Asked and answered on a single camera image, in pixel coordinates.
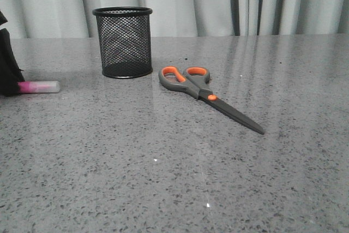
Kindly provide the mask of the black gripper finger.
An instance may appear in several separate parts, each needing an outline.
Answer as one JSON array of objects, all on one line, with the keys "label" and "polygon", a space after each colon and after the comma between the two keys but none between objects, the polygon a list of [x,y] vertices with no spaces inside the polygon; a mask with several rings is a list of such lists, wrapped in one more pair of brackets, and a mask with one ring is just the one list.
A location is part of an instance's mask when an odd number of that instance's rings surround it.
[{"label": "black gripper finger", "polygon": [[10,42],[6,28],[1,29],[1,95],[11,96],[20,91],[19,82],[24,82]]}]

